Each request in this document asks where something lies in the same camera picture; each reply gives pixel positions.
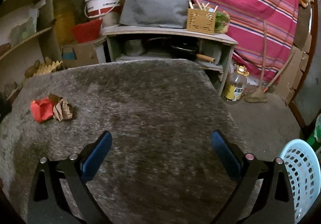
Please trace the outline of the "wooden shelf unit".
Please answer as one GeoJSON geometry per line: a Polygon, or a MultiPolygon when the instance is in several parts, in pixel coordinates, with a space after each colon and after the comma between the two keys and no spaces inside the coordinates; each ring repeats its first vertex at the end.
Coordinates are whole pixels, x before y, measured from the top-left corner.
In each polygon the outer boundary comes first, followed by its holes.
{"type": "Polygon", "coordinates": [[[38,60],[61,59],[53,0],[1,1],[1,93],[21,84],[38,60]]]}

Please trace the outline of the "green vegetables bundle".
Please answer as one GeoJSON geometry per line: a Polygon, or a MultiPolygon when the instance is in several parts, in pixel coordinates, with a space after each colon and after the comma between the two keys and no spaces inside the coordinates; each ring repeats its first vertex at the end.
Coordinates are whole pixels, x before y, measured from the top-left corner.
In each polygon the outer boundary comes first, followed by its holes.
{"type": "Polygon", "coordinates": [[[217,11],[215,13],[214,33],[226,34],[230,25],[230,16],[226,11],[217,11]]]}

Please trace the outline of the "straw broom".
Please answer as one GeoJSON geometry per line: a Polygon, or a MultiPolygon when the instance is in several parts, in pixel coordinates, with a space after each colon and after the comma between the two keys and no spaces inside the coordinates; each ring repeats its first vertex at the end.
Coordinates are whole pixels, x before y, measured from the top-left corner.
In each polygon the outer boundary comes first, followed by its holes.
{"type": "Polygon", "coordinates": [[[265,61],[267,57],[267,23],[266,21],[263,22],[263,31],[264,31],[264,48],[263,48],[263,60],[262,60],[262,69],[260,75],[259,85],[252,94],[246,95],[244,100],[247,103],[267,103],[268,99],[266,97],[267,90],[275,83],[275,81],[281,76],[282,72],[288,67],[289,63],[294,57],[295,51],[292,51],[290,56],[288,57],[287,61],[284,63],[282,68],[277,72],[274,78],[268,83],[268,85],[263,88],[263,78],[265,73],[265,61]]]}

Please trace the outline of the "wooden rolling pin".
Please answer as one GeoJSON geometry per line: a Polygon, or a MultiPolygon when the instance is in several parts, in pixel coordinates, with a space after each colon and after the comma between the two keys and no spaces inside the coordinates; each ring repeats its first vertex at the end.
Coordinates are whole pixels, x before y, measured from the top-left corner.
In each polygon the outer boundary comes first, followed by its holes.
{"type": "Polygon", "coordinates": [[[208,63],[215,63],[215,58],[209,57],[207,55],[197,54],[196,57],[197,57],[197,59],[200,59],[202,61],[206,61],[208,63]]]}

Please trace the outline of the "red plastic basket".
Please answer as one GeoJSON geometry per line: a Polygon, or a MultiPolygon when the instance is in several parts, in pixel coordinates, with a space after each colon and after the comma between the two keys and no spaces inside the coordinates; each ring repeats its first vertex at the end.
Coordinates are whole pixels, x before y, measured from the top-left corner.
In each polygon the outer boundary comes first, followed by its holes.
{"type": "Polygon", "coordinates": [[[96,40],[100,37],[102,20],[95,19],[83,24],[78,24],[71,29],[73,36],[79,44],[96,40]]]}

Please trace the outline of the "small brown paper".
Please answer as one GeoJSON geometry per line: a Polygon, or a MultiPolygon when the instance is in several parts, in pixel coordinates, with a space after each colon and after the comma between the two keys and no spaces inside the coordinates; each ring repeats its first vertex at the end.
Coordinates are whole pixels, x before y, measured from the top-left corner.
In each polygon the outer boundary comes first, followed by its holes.
{"type": "Polygon", "coordinates": [[[73,107],[64,98],[49,94],[49,100],[53,103],[53,118],[59,122],[73,118],[73,107]]]}

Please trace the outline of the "red paper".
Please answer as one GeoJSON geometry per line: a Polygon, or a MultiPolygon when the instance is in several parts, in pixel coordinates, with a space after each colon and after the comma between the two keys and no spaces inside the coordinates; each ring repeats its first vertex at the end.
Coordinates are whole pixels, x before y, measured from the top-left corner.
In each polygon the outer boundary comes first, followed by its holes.
{"type": "Polygon", "coordinates": [[[42,123],[51,119],[54,115],[53,107],[55,103],[48,97],[42,100],[33,100],[30,103],[30,110],[36,122],[42,123]]]}

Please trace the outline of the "white plastic bucket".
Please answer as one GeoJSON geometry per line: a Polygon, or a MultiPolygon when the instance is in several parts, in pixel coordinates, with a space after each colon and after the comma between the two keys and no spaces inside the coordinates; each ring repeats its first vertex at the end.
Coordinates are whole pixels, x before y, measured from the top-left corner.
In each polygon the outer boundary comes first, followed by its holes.
{"type": "Polygon", "coordinates": [[[121,0],[85,0],[84,14],[87,18],[101,18],[111,12],[121,14],[121,0]]]}

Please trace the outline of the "cardboard box blue print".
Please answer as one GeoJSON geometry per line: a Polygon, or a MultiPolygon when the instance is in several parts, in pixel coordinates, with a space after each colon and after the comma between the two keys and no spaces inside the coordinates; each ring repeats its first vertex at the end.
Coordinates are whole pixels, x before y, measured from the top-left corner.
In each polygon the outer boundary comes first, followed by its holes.
{"type": "Polygon", "coordinates": [[[93,44],[73,44],[60,48],[63,64],[68,68],[96,65],[99,63],[93,44]]]}

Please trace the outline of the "grey cloth cover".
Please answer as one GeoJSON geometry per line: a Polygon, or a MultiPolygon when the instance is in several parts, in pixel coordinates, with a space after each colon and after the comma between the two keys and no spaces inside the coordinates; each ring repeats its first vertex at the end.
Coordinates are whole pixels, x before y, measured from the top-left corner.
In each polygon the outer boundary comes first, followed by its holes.
{"type": "Polygon", "coordinates": [[[178,28],[187,26],[189,0],[125,0],[122,25],[178,28]]]}

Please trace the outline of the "grey wooden side cabinet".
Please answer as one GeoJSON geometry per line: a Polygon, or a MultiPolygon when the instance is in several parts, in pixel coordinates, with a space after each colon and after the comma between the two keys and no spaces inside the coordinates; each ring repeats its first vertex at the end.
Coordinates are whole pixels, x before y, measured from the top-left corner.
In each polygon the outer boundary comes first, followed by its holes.
{"type": "Polygon", "coordinates": [[[209,75],[222,94],[228,78],[234,47],[238,42],[226,34],[212,35],[186,29],[114,25],[101,29],[111,61],[186,59],[209,75]],[[197,59],[197,54],[215,58],[215,63],[197,59]]]}

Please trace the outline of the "tan cutlery holder box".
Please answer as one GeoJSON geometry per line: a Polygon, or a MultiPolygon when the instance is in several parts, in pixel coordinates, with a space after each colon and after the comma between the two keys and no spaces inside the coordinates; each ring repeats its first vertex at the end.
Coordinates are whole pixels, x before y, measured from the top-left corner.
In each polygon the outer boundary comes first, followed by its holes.
{"type": "Polygon", "coordinates": [[[214,34],[216,15],[200,9],[188,9],[187,31],[214,34]]]}

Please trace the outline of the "light blue plastic basket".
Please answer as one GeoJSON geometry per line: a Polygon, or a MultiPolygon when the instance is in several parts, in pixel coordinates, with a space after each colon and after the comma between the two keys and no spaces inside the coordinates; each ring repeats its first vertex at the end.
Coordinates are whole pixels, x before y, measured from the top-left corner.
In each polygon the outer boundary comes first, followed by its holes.
{"type": "Polygon", "coordinates": [[[320,194],[320,164],[312,147],[301,139],[291,140],[280,153],[290,180],[294,222],[308,213],[320,194]]]}

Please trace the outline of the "grey shaggy table mat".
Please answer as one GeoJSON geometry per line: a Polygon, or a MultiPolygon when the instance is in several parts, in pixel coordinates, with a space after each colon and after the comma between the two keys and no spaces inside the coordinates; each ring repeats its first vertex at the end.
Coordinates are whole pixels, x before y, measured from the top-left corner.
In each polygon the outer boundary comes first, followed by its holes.
{"type": "Polygon", "coordinates": [[[22,217],[39,159],[66,158],[105,130],[113,145],[88,184],[113,223],[210,223],[235,184],[211,147],[243,146],[206,74],[186,60],[115,62],[29,79],[1,122],[1,181],[22,217]],[[38,123],[30,103],[54,94],[73,118],[38,123]]]}

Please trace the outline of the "egg carton tray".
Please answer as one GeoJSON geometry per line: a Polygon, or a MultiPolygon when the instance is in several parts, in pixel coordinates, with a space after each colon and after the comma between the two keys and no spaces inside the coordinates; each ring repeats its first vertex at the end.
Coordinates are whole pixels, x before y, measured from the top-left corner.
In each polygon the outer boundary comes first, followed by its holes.
{"type": "Polygon", "coordinates": [[[63,69],[63,62],[53,61],[51,65],[41,64],[38,70],[33,74],[33,76],[45,75],[52,72],[57,72],[61,69],[63,69]]]}

